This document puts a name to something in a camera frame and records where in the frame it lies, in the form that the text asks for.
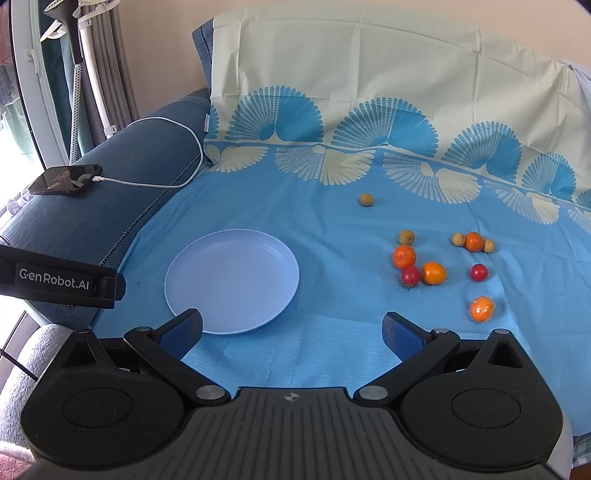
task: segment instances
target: white pole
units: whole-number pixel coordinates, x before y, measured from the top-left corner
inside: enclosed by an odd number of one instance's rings
[[[103,91],[100,87],[100,78],[97,74],[96,57],[94,48],[92,47],[92,33],[90,32],[91,21],[92,20],[86,20],[80,23],[80,39],[82,40],[82,51],[86,62],[86,68],[88,70],[88,77],[90,78],[90,86],[92,87],[96,107],[99,111],[100,121],[103,124],[105,136],[110,138],[116,130],[111,122],[109,122],[109,115],[107,113],[107,108],[105,107],[105,98],[103,97]]]

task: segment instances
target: charging cable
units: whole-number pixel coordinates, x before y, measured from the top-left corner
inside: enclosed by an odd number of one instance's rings
[[[135,122],[131,122],[130,125],[136,124],[137,122],[142,122],[144,120],[166,120],[167,122],[171,122],[172,124],[183,127],[185,130],[189,130],[191,132],[191,135],[193,136],[193,138],[197,142],[197,146],[199,147],[199,154],[201,155],[201,158],[199,160],[199,165],[197,165],[197,168],[193,172],[193,175],[191,175],[189,177],[189,179],[185,183],[182,183],[181,185],[152,185],[149,183],[134,183],[132,181],[107,179],[107,178],[99,177],[99,176],[93,177],[92,181],[112,181],[114,183],[120,183],[121,185],[130,185],[132,187],[152,187],[155,189],[182,189],[183,187],[186,187],[191,182],[191,180],[193,180],[197,176],[197,172],[199,171],[199,169],[201,168],[201,165],[203,164],[203,147],[201,146],[201,142],[197,138],[197,135],[195,134],[195,132],[193,130],[191,130],[189,127],[187,127],[187,125],[183,125],[180,122],[176,122],[175,120],[171,120],[170,118],[166,118],[163,116],[147,116],[146,118],[140,118],[139,120],[136,120]]]

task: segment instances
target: white plate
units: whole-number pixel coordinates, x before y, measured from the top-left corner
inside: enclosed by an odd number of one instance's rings
[[[199,310],[204,333],[249,332],[289,305],[300,281],[291,250],[256,230],[222,230],[186,246],[164,280],[164,296],[175,315]]]

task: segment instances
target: sofa armrest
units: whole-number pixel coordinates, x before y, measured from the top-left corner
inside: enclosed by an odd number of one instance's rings
[[[163,116],[205,136],[209,94],[200,90],[150,116]],[[103,176],[137,183],[180,184],[199,162],[193,136],[171,122],[133,124],[79,160],[99,163]],[[178,190],[93,184],[77,196],[36,196],[0,232],[0,241],[69,260],[118,268],[137,232]],[[96,308],[31,302],[50,322],[88,327]]]

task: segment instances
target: wall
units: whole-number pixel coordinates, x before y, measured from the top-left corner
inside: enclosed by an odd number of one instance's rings
[[[264,0],[123,0],[121,28],[140,115],[206,85],[191,33]],[[591,15],[574,0],[376,0],[463,20],[555,59],[591,66]]]

